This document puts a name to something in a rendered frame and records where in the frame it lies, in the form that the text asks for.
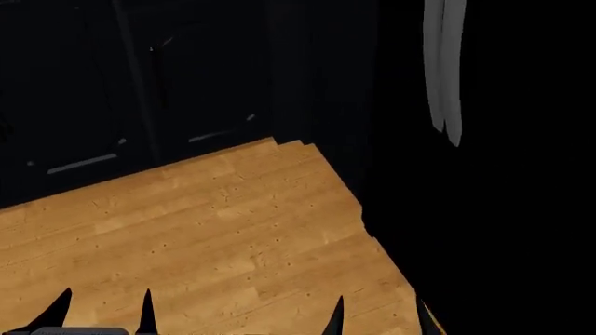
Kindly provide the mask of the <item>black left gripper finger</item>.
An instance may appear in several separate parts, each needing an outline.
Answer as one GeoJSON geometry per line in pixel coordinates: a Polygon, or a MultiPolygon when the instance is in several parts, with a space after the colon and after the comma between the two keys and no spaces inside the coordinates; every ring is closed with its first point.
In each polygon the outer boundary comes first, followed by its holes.
{"type": "Polygon", "coordinates": [[[22,328],[15,328],[9,332],[34,332],[39,328],[61,327],[68,313],[72,290],[67,288],[49,307],[36,317],[31,323],[22,328]]]}
{"type": "Polygon", "coordinates": [[[147,289],[142,302],[142,312],[136,333],[157,333],[155,311],[150,289],[147,289]]]}

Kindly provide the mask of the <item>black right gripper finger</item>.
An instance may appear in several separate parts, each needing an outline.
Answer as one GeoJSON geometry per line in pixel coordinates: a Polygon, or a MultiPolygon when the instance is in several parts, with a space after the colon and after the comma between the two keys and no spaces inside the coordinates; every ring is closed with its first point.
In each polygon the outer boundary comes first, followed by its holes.
{"type": "Polygon", "coordinates": [[[330,320],[321,335],[343,335],[344,298],[340,297],[333,309],[330,320]]]}
{"type": "Polygon", "coordinates": [[[416,312],[421,329],[421,335],[443,335],[440,326],[435,322],[435,319],[424,304],[424,302],[416,298],[416,312]]]}

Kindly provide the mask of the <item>black refrigerator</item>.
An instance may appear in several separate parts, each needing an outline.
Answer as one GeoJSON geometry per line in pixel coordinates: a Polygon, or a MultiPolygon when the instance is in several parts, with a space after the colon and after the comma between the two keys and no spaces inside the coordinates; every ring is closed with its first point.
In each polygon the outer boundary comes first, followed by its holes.
{"type": "Polygon", "coordinates": [[[424,0],[379,0],[367,228],[451,335],[596,335],[596,0],[467,0],[462,137],[424,0]]]}

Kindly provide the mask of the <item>black kitchen cabinet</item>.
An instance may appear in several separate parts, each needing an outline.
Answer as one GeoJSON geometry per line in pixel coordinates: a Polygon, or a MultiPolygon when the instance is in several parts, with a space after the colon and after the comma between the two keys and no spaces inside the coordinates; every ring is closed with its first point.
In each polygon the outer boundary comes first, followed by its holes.
{"type": "Polygon", "coordinates": [[[263,138],[360,189],[378,0],[0,0],[0,208],[263,138]],[[160,108],[150,47],[169,37],[160,108]]]}

